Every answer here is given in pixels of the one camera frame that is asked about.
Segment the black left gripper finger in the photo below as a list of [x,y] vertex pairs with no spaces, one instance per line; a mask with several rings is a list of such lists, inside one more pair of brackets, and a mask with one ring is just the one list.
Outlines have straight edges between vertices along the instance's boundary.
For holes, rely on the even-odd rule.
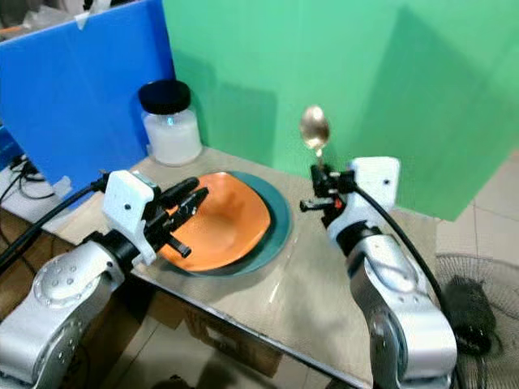
[[160,193],[160,203],[181,203],[199,185],[197,177],[189,177]]
[[175,222],[187,222],[199,210],[201,203],[208,197],[208,191],[192,191],[171,212],[170,219]]

